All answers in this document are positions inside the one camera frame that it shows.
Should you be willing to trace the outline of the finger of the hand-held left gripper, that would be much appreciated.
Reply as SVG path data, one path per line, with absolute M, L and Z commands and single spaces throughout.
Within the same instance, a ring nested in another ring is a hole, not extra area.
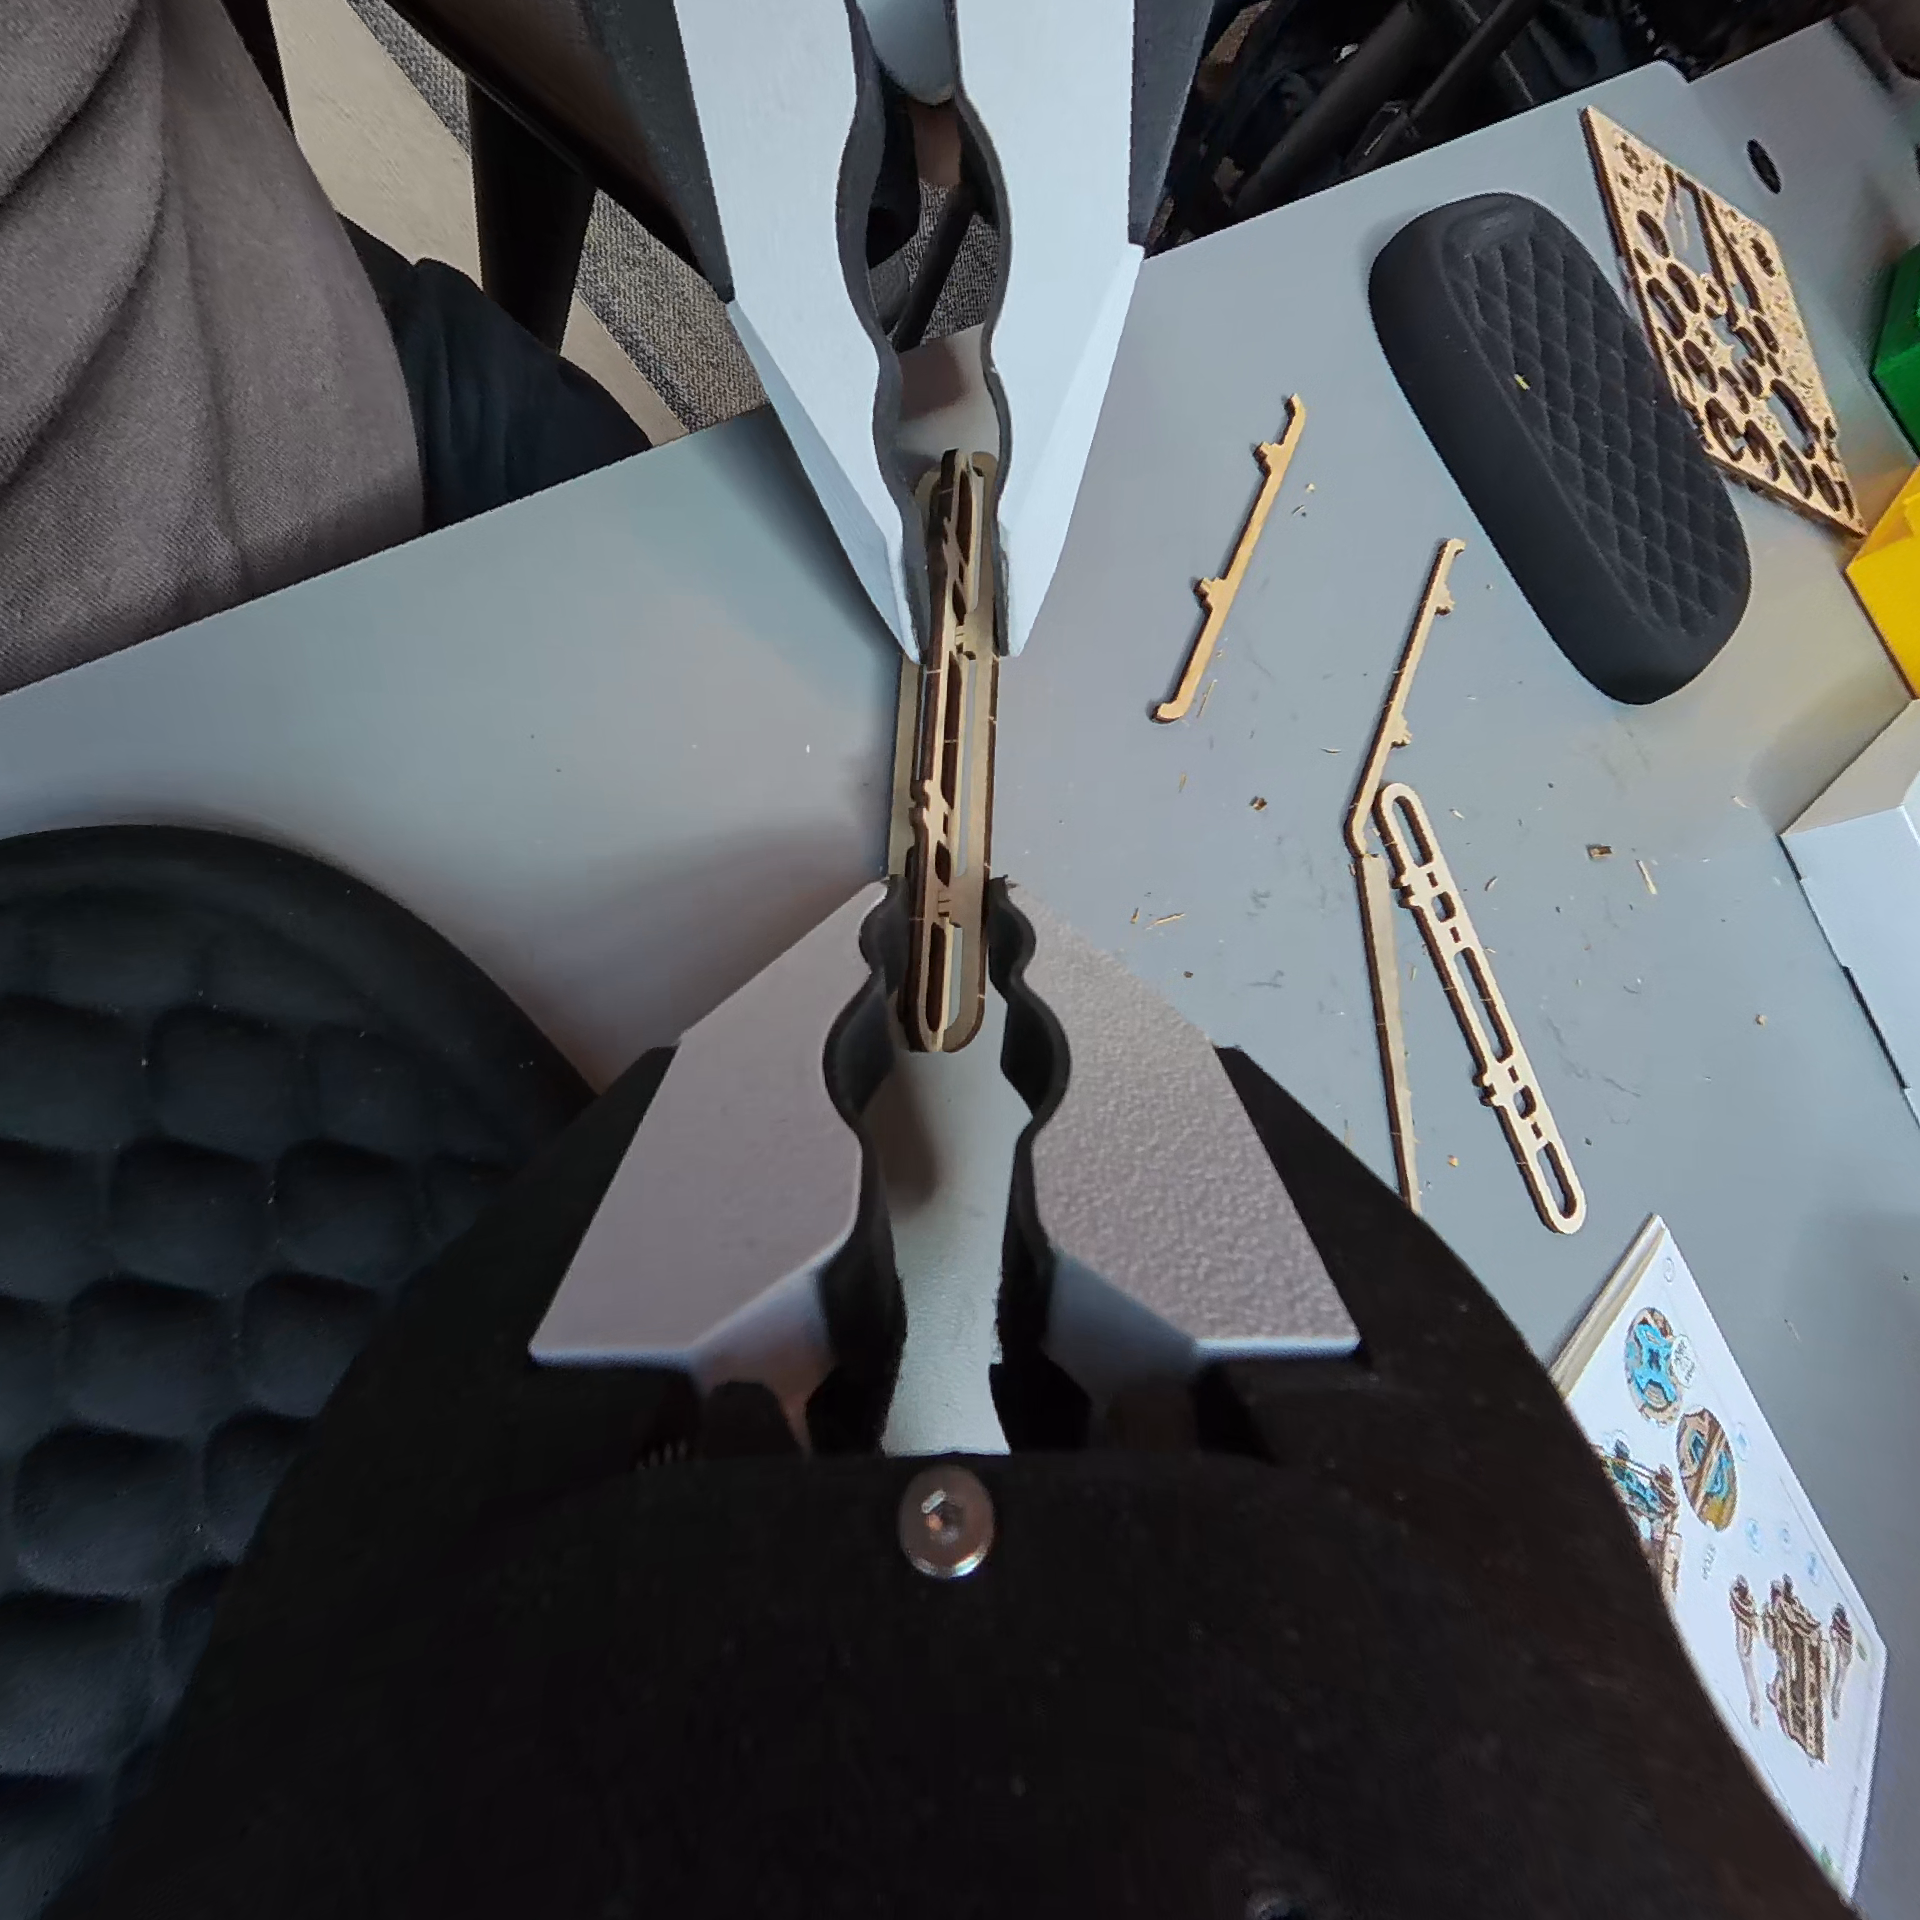
M 643 5 L 641 82 L 694 257 L 857 582 L 920 656 L 901 367 L 868 262 L 886 112 L 867 18 L 843 2 Z
M 1000 254 L 986 315 L 904 355 L 904 458 L 1000 456 L 1000 648 L 1061 562 L 1194 71 L 1205 2 L 904 7 L 904 87 L 952 104 Z

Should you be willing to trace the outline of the dark cloth garment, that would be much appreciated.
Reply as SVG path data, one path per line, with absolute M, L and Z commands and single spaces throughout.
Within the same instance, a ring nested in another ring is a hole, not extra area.
M 652 449 L 618 401 L 472 277 L 360 225 L 352 249 L 390 327 L 436 533 Z

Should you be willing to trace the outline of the short notched wooden strip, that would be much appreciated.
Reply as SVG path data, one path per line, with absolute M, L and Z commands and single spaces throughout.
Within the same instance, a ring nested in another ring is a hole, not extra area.
M 1190 643 L 1189 658 L 1184 661 L 1181 677 L 1178 679 L 1173 694 L 1147 714 L 1155 725 L 1171 727 L 1187 720 L 1205 691 L 1217 648 L 1228 629 L 1238 590 L 1253 565 L 1266 522 L 1280 502 L 1292 461 L 1306 435 L 1306 422 L 1306 401 L 1298 393 L 1292 393 L 1288 398 L 1288 418 L 1280 437 L 1264 439 L 1254 447 L 1254 462 L 1261 471 L 1259 490 L 1238 530 L 1225 573 L 1194 583 L 1194 597 L 1203 610 L 1203 624 Z

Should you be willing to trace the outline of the large black quilted pad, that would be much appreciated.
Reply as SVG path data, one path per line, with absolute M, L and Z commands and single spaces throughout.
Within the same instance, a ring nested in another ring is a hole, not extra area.
M 147 1783 L 408 1283 L 588 1103 L 478 965 L 312 856 L 5 838 L 5 1915 Z

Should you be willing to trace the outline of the single slotted wooden strip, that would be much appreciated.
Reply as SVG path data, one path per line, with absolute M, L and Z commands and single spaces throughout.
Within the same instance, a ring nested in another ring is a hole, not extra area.
M 1384 785 L 1374 805 L 1388 875 L 1421 934 L 1465 1041 L 1478 1103 L 1497 1117 L 1526 1195 L 1550 1232 L 1572 1234 L 1586 1222 L 1586 1193 L 1545 1103 L 1544 1083 L 1497 989 L 1462 891 L 1419 793 Z

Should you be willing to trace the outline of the grey cloth garment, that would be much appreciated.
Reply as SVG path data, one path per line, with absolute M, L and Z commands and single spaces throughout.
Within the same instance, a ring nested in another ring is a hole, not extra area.
M 424 527 L 389 322 L 224 5 L 5 5 L 2 688 Z

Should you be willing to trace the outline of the yellow box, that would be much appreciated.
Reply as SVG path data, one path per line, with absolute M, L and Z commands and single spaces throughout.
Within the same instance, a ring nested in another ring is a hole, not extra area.
M 1920 471 L 1914 470 L 1845 570 L 1860 610 L 1914 699 L 1920 694 L 1918 498 Z

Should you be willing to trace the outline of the printed instruction booklet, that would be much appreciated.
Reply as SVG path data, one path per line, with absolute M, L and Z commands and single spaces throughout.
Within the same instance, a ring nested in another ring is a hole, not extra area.
M 1648 1217 L 1552 1363 L 1699 1686 L 1852 1897 L 1888 1649 L 1683 1250 Z

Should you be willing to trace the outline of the small black quilted wrist rest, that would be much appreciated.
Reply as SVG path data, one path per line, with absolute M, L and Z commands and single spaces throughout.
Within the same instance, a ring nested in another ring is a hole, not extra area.
M 1432 209 L 1368 298 L 1427 439 L 1572 670 L 1618 704 L 1696 681 L 1750 595 L 1737 507 L 1594 253 L 1544 203 Z

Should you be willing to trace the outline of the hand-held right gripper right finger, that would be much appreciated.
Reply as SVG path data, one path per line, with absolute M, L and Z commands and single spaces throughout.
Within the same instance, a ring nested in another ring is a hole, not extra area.
M 1013 1451 L 1160 1417 L 1225 1363 L 1346 1361 L 1361 1335 L 1219 1048 L 1040 896 L 997 881 L 1000 1070 L 1027 1122 L 993 1399 Z

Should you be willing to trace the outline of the green block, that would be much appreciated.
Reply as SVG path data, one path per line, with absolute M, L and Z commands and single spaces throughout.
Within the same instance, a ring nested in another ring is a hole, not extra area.
M 1918 411 L 1918 282 L 1920 247 L 1901 254 L 1888 277 L 1873 351 L 1873 381 L 1910 449 L 1920 447 Z

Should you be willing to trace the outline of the wooden sheet with cut-outs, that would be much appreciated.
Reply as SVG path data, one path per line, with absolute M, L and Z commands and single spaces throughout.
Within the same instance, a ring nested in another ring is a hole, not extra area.
M 1838 418 L 1772 233 L 1597 107 L 1579 121 L 1654 361 L 1709 461 L 1864 537 Z

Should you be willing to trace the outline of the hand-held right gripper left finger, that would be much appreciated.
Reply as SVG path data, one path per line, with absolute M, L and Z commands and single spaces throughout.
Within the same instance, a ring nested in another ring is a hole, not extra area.
M 544 1370 L 755 1385 L 802 1451 L 882 1425 L 906 1337 L 867 1112 L 897 1061 L 901 886 L 856 890 L 690 1026 L 531 1341 Z

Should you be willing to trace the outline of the long bent wooden strip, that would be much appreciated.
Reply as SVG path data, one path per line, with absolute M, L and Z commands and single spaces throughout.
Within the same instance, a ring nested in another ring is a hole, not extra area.
M 1411 686 L 1417 677 L 1419 661 L 1424 658 L 1433 622 L 1454 609 L 1450 574 L 1462 549 L 1465 543 L 1451 537 L 1441 543 L 1433 557 L 1424 595 L 1411 621 L 1400 663 L 1385 686 L 1374 736 L 1361 762 L 1361 775 L 1341 832 L 1350 856 L 1350 872 L 1357 883 L 1361 934 L 1374 997 L 1376 1055 L 1384 1080 L 1388 1134 L 1394 1152 L 1400 1193 L 1413 1214 L 1421 1213 L 1421 1186 L 1402 1024 L 1402 965 L 1394 928 L 1394 914 L 1400 910 L 1385 853 L 1376 843 L 1376 803 L 1385 787 L 1388 757 L 1408 746 Z

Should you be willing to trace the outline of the slotted wooden model part assembly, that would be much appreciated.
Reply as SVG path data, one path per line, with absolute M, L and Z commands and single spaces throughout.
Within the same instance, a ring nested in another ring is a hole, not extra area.
M 997 462 L 952 449 L 920 488 L 930 629 L 909 679 L 904 771 L 908 953 L 901 1023 L 913 1050 L 965 1050 L 986 1017 L 993 795 L 1002 650 L 993 495 Z

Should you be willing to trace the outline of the black metal frame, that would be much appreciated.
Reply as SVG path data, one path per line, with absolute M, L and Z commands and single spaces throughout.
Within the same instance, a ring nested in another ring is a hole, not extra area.
M 675 2 L 398 2 L 467 82 L 483 287 L 564 345 L 593 202 L 605 195 L 734 296 Z

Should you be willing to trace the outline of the white box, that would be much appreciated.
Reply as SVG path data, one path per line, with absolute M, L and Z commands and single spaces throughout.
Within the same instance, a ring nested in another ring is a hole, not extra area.
M 1829 946 L 1918 1109 L 1918 704 L 1784 831 Z

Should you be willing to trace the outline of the black equipment bundle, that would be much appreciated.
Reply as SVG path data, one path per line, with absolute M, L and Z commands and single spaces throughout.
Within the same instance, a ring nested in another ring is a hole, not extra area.
M 1641 64 L 1722 26 L 1678 2 L 1212 5 L 1145 231 L 1171 253 Z

